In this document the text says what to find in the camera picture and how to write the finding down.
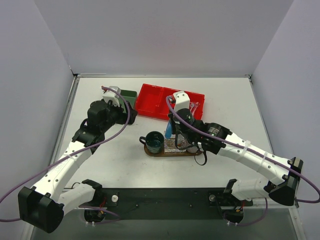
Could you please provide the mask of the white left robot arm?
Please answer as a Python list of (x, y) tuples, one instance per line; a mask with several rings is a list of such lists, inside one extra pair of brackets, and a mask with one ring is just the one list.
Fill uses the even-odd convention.
[(64, 215), (88, 202), (101, 203), (102, 186), (85, 180), (70, 193), (63, 192), (66, 184), (80, 166), (105, 142), (105, 133), (115, 124), (131, 125), (137, 112), (128, 101), (125, 107), (112, 100), (96, 100), (87, 110), (87, 118), (80, 124), (60, 159), (52, 164), (46, 174), (31, 188), (23, 187), (18, 193), (20, 219), (43, 230), (55, 231)]

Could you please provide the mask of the dark green mug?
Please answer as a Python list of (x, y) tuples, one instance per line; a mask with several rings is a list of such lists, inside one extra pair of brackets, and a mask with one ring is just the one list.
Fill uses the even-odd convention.
[(139, 137), (139, 142), (152, 154), (159, 154), (164, 150), (164, 141), (163, 134), (158, 131), (151, 131), (146, 136)]

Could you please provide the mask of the blue white toothpaste tube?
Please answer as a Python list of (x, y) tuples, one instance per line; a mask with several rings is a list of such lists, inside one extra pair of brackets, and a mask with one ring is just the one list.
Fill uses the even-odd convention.
[(172, 135), (173, 135), (172, 123), (171, 123), (171, 120), (169, 120), (164, 132), (164, 137), (165, 139), (170, 139)]

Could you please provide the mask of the clear acrylic toothbrush holder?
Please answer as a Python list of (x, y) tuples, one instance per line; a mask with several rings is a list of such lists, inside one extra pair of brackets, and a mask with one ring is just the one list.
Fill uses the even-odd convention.
[(165, 153), (182, 153), (186, 151), (187, 142), (185, 138), (179, 134), (176, 141), (176, 135), (172, 134), (170, 138), (164, 138)]

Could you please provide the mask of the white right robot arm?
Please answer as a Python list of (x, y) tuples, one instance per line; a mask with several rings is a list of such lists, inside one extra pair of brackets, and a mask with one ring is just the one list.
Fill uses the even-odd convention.
[(177, 116), (172, 113), (168, 116), (173, 132), (181, 134), (192, 147), (203, 153), (233, 159), (262, 175), (259, 179), (231, 179), (225, 193), (240, 201), (270, 198), (284, 206), (294, 205), (300, 183), (297, 174), (301, 173), (304, 164), (301, 159), (268, 153), (220, 124), (196, 120), (186, 108), (178, 110)]

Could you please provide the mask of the lilac mug black handle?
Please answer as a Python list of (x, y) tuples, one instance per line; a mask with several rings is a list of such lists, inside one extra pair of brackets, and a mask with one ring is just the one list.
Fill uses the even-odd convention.
[(198, 151), (198, 147), (197, 146), (189, 147), (187, 151), (191, 154), (195, 154)]

